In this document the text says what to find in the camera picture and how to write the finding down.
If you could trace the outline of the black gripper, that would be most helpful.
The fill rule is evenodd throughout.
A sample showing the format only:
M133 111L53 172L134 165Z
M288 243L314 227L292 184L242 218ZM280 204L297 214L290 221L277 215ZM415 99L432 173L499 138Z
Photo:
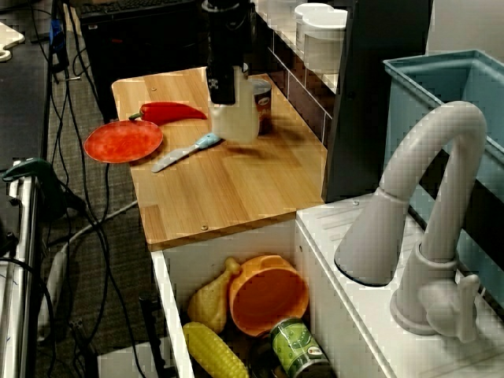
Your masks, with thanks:
M233 106L237 101L236 82L248 78L245 55L251 51L252 31L249 10L210 12L207 86L213 104Z

